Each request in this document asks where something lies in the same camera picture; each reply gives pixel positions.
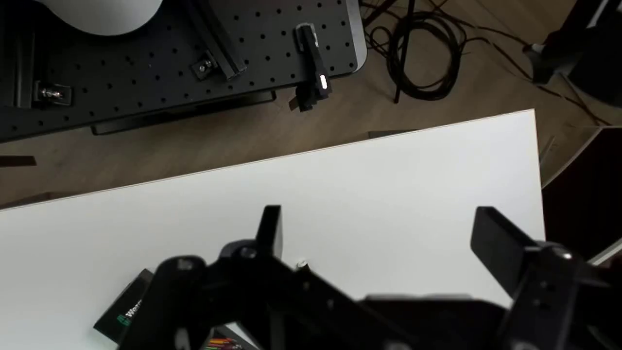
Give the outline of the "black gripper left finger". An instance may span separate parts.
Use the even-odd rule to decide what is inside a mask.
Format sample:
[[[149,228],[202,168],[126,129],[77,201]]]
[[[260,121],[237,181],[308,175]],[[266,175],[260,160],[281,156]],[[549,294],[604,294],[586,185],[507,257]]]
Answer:
[[[281,257],[281,208],[277,205],[262,210],[256,232],[256,251],[260,255]]]

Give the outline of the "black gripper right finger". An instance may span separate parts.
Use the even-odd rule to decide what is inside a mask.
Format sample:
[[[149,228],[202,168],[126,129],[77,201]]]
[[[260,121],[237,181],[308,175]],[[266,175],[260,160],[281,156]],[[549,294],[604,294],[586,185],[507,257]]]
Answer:
[[[511,300],[530,292],[542,247],[497,208],[476,208],[470,251]]]

